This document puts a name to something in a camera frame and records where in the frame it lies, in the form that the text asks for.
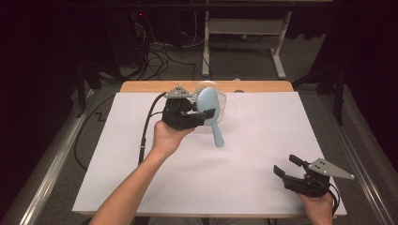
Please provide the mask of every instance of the human arm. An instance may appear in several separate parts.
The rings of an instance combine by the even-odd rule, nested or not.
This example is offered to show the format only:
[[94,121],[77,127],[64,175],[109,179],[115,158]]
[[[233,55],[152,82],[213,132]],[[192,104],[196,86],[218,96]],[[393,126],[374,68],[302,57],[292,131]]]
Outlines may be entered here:
[[332,224],[331,208],[333,206],[333,197],[329,193],[326,193],[321,198],[311,198],[299,193],[296,194],[304,203],[307,218],[313,225]]
[[162,121],[157,122],[148,156],[101,205],[90,224],[131,224],[152,178],[192,131],[174,130]]

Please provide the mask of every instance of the dark background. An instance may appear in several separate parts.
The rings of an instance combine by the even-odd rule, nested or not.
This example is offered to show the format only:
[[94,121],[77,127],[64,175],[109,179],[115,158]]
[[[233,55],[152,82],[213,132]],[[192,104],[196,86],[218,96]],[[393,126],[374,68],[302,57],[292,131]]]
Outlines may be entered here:
[[[126,13],[67,13],[52,1],[0,4],[1,218],[69,115],[73,104],[69,95],[77,84],[77,69],[82,66],[84,78],[99,88],[99,71],[117,77],[118,64],[134,62],[139,53]],[[398,16],[394,11],[392,3],[379,1],[378,7],[365,12],[319,11],[311,16],[297,12],[286,37],[328,34],[312,71],[346,56],[345,83],[381,147],[398,168],[394,152],[398,143],[398,32],[393,24]],[[194,33],[191,13],[146,13],[156,35],[176,46],[180,45],[181,30]],[[266,18],[279,13],[269,13]],[[199,31],[203,31],[203,18],[204,13],[198,12]],[[312,82],[333,84],[334,76],[325,74]]]

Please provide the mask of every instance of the table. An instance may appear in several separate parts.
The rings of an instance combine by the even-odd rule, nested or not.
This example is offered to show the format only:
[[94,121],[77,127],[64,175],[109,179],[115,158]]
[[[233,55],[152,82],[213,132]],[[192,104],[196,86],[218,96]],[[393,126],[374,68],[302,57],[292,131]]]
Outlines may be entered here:
[[[243,2],[332,2],[333,0],[249,0]],[[249,20],[249,19],[218,19],[210,18],[207,11],[205,16],[205,47],[203,50],[202,75],[207,77],[210,73],[210,49],[208,47],[209,34],[238,34],[238,35],[272,35],[278,36],[275,48],[270,49],[272,60],[279,79],[286,79],[279,53],[283,45],[284,36],[290,23],[291,11],[286,11],[284,18],[280,20]]]
[[[135,169],[146,113],[159,92],[179,84],[193,91],[198,83],[123,84],[72,211],[94,214]],[[304,211],[295,193],[284,189],[282,180],[272,171],[277,164],[286,173],[301,177],[304,171],[288,161],[289,154],[309,161],[323,157],[298,94],[284,81],[217,84],[227,95],[219,124],[225,147],[214,146],[209,127],[197,127],[162,165],[137,216],[303,217]],[[237,90],[245,93],[234,93]],[[164,101],[159,102],[154,112],[161,111],[163,106]],[[158,119],[153,118],[149,123],[148,140],[152,139],[153,125]],[[146,154],[150,147],[150,141],[146,142]],[[336,215],[345,214],[341,203]]]

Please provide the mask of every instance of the black curtain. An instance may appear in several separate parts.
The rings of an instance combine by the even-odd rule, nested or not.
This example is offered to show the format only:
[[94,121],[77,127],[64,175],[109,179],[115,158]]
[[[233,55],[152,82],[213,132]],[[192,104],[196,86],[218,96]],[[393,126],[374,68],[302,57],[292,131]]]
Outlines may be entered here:
[[0,8],[2,218],[69,115],[77,59],[56,5]]

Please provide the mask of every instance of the forearm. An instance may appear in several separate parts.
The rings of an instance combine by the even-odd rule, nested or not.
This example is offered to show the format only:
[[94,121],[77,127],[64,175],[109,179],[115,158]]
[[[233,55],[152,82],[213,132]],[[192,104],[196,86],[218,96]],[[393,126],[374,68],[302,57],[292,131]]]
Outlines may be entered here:
[[165,156],[151,151],[102,204],[90,224],[131,224],[146,189],[164,160]]

